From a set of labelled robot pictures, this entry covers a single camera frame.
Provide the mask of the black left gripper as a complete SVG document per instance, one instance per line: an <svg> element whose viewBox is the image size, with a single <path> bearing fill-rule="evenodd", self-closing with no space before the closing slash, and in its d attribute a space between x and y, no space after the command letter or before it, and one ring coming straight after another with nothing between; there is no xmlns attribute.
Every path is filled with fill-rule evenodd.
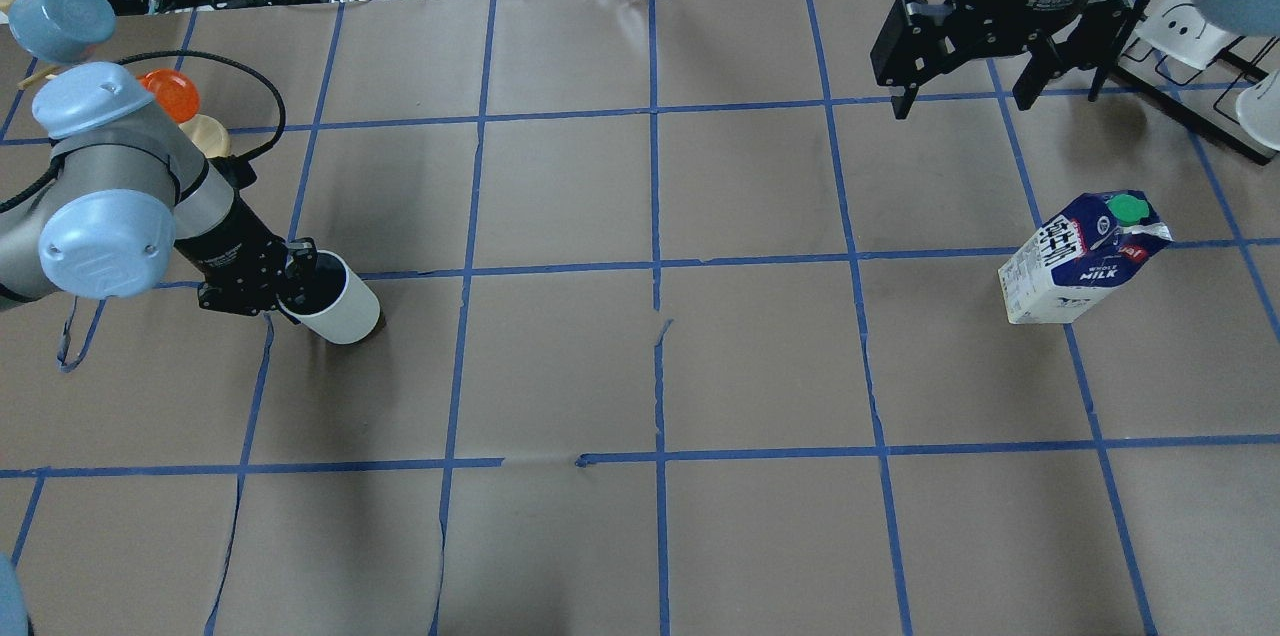
<svg viewBox="0 0 1280 636"><path fill-rule="evenodd" d="M255 317L279 305L307 307L320 296L315 241L284 243L242 197L210 230L175 241L175 250L201 273L204 311Z"/></svg>

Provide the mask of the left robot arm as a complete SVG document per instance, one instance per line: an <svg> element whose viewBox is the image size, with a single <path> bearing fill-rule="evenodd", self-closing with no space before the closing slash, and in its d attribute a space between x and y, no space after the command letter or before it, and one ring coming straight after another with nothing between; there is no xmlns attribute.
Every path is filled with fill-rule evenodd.
<svg viewBox="0 0 1280 636"><path fill-rule="evenodd" d="M242 198L257 150L207 157L127 67L93 59L116 26L106 0L13 0L8 17L20 47L63 72L32 102L49 166L3 203L3 308L56 290L136 297L172 253L204 276L207 311L301 316L340 290L334 258L274 234Z"/></svg>

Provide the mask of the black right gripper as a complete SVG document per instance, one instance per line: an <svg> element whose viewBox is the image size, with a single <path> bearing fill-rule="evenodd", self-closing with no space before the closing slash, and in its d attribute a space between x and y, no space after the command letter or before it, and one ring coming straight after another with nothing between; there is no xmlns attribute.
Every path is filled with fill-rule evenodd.
<svg viewBox="0 0 1280 636"><path fill-rule="evenodd" d="M1030 51L1012 86L1020 111L1032 107L1050 81L1092 70L1087 99L1096 102L1133 35L1130 0L896 0L870 49L877 84L890 90L896 120L905 120L919 90L973 59ZM1065 42L1051 38L1076 22Z"/></svg>

